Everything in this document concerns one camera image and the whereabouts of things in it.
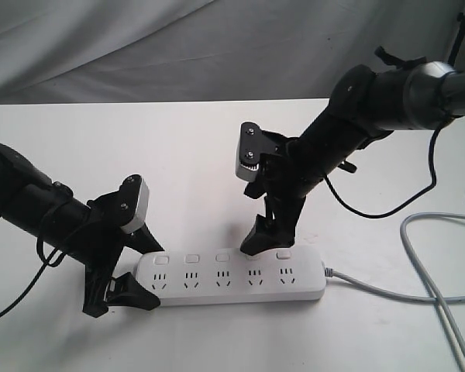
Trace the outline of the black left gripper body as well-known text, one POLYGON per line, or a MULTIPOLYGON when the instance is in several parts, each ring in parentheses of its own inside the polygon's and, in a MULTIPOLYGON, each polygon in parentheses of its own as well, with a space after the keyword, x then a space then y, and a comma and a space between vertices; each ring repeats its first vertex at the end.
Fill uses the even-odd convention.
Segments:
POLYGON ((109 310, 108 285, 117 278, 113 271, 126 247, 128 234, 121 228, 124 215, 119 189, 88 201, 88 220, 76 229, 67 244, 68 254, 84 264, 82 311, 93 318, 109 310))

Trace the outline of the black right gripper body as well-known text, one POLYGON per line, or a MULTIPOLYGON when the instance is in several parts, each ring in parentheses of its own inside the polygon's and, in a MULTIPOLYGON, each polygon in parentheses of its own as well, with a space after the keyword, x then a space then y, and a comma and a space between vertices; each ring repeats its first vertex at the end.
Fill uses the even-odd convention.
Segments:
POLYGON ((298 224, 306 195, 315 187, 315 183, 301 176, 295 162, 288 156, 286 146, 293 138, 279 133, 262 132, 260 167, 253 182, 249 182, 244 195, 263 198, 265 214, 268 219, 279 219, 294 226, 298 224))

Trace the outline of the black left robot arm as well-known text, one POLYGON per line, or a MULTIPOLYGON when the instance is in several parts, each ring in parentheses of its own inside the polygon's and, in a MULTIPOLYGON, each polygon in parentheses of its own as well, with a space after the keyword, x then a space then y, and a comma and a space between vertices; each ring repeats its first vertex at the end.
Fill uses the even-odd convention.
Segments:
POLYGON ((91 317, 111 306, 160 306, 133 274, 112 275, 126 247, 141 254, 163 251, 146 225, 149 196, 144 179, 132 174, 117 191, 82 203, 67 185, 0 143, 0 219, 36 237, 43 267, 56 267, 66 256, 84 265, 82 311, 91 317))

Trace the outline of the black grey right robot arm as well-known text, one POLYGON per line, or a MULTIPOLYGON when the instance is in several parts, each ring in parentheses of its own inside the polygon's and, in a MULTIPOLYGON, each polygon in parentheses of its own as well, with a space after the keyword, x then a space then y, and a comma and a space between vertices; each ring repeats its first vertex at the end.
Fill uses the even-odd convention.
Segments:
POLYGON ((300 136, 269 132, 254 122, 240 126, 236 176, 246 182, 245 195, 265 205, 241 243, 243 253, 293 246, 308 193, 335 169, 354 173, 352 153, 399 130, 438 136, 465 116, 465 72, 424 57, 402 60, 383 48, 375 53, 388 69, 377 73, 360 64, 348 70, 300 136))

